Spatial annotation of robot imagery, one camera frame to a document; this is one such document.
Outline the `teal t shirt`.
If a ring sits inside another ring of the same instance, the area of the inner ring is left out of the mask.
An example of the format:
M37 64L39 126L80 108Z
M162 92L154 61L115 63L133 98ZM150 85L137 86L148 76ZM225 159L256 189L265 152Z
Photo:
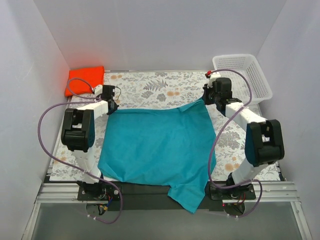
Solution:
M195 213L205 197L216 139L203 100L164 110L119 109L107 120L98 168L120 182L168 186Z

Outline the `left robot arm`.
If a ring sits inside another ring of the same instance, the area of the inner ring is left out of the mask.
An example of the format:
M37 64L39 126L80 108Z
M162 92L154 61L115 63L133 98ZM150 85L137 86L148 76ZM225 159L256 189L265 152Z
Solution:
M106 187L99 183L101 171L95 160L95 120L104 115L111 115L118 109L114 100L101 100L78 108L67 108L64 112L61 142L75 157L79 168L84 170L82 182L92 184L89 194L95 200L106 196Z

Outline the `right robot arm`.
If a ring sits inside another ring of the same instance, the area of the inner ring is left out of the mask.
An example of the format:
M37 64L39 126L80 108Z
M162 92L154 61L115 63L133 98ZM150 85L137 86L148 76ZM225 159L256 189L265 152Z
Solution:
M216 109L228 118L216 136L209 154L209 177L212 174L213 151L226 126L233 121L245 131L245 159L229 175L225 186L213 183L216 188L226 190L230 198L237 199L245 192L244 186L250 184L263 169L284 158L281 124L276 119L267 120L255 114L239 99L233 98L229 88L219 92L214 87L208 88L208 85L205 84L202 98L205 105L215 104Z

